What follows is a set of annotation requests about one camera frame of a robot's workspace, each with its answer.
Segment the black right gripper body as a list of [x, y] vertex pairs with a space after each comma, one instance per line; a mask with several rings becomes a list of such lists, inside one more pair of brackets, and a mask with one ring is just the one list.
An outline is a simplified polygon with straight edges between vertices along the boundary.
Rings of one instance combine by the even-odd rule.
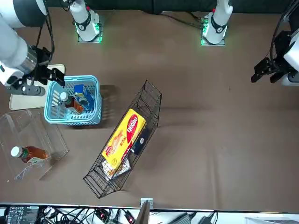
[[36, 46], [33, 46], [33, 50], [36, 52], [37, 55], [37, 64], [34, 71], [32, 72], [32, 76], [47, 76], [51, 52], [45, 47], [40, 49]]

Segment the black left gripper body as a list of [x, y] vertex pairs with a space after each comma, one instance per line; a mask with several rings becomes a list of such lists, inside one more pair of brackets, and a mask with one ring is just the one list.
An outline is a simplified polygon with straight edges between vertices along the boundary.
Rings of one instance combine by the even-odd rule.
[[270, 61], [272, 67], [270, 74], [274, 72], [287, 71], [291, 68], [290, 64], [284, 59], [284, 55], [289, 49], [291, 37], [291, 31], [283, 30], [274, 38], [274, 42], [271, 45], [270, 50]]

